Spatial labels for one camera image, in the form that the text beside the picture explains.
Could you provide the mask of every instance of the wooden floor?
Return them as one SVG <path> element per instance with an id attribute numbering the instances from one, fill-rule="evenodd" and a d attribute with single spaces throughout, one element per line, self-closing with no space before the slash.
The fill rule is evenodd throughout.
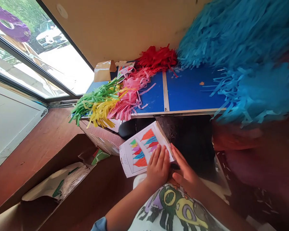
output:
<path id="1" fill-rule="evenodd" d="M 71 108 L 53 108 L 0 166 L 0 206 L 76 134 Z"/>

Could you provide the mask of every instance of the purple wreath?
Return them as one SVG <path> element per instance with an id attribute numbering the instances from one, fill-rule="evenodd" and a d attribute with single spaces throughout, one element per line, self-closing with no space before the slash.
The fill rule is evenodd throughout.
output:
<path id="1" fill-rule="evenodd" d="M 8 28 L 0 21 L 0 30 L 18 42 L 28 42 L 31 37 L 30 29 L 19 18 L 0 7 L 0 20 L 9 22 L 12 28 Z"/>

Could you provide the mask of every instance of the shredded blue paper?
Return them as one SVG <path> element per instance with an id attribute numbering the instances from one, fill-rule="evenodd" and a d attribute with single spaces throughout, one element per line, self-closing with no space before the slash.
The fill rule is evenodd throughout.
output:
<path id="1" fill-rule="evenodd" d="M 223 123 L 262 123 L 289 113 L 289 0 L 213 0 L 180 42 L 182 68 L 223 67 L 211 94 L 224 94 Z"/>

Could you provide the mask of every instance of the window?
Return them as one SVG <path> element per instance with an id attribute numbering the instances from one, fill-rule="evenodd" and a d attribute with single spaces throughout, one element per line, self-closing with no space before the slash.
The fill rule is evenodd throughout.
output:
<path id="1" fill-rule="evenodd" d="M 93 68 L 35 0 L 0 0 L 0 74 L 45 99 L 86 93 Z"/>

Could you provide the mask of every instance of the child's hand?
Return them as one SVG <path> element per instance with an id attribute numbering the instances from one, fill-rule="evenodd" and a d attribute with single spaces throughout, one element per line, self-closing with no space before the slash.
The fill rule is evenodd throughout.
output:
<path id="1" fill-rule="evenodd" d="M 204 184 L 189 166 L 181 152 L 173 144 L 171 144 L 171 151 L 183 173 L 183 176 L 179 173 L 174 173 L 172 175 L 173 179 L 178 182 L 191 197 L 200 200 L 205 196 L 203 190 Z"/>
<path id="2" fill-rule="evenodd" d="M 169 166 L 169 152 L 166 146 L 161 148 L 160 144 L 158 144 L 150 158 L 147 167 L 147 177 L 145 179 L 148 187 L 150 187 L 152 191 L 157 191 L 166 183 Z"/>

